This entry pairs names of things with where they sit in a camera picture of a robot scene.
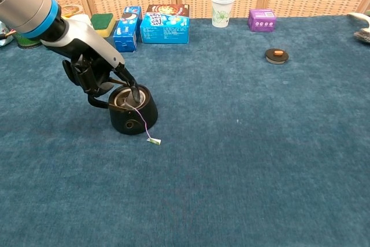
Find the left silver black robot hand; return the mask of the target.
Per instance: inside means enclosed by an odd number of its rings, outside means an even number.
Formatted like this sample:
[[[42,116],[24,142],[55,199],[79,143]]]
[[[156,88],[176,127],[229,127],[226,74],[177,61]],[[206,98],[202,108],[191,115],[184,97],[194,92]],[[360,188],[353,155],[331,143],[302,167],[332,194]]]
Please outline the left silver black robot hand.
[[[134,101],[141,101],[138,84],[123,56],[87,23],[58,16],[38,39],[67,58],[62,62],[67,77],[88,97],[97,98],[110,91],[113,72],[130,88]]]

